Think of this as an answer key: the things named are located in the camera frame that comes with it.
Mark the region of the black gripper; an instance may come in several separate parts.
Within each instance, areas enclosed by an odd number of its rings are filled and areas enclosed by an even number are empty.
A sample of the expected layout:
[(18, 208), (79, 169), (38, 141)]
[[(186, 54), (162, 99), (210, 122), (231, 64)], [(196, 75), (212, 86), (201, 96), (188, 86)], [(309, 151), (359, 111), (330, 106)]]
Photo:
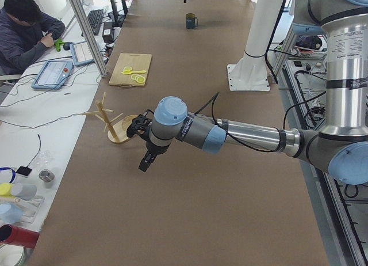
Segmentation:
[[(147, 115), (152, 112), (151, 110), (146, 110), (143, 114), (139, 114), (137, 117), (135, 117), (129, 127), (126, 130), (126, 135), (129, 138), (134, 137), (135, 135), (138, 135), (143, 140), (149, 139), (149, 131), (150, 126), (152, 123), (152, 120), (147, 117)], [(150, 151), (147, 151), (140, 161), (139, 164), (139, 170), (146, 172), (150, 165), (154, 162), (156, 158), (156, 155)]]

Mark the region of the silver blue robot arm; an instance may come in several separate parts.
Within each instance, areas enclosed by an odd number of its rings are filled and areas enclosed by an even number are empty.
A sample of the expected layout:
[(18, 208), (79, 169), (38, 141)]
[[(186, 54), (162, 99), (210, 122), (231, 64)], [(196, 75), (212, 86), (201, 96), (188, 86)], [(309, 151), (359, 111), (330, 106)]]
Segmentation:
[(146, 171), (173, 139), (217, 153), (223, 144), (266, 153), (283, 152), (309, 162), (346, 184), (367, 182), (367, 0), (296, 0), (295, 33), (327, 34), (325, 122), (317, 131), (262, 127), (190, 113), (178, 97), (161, 99), (154, 116), (134, 118), (147, 152)]

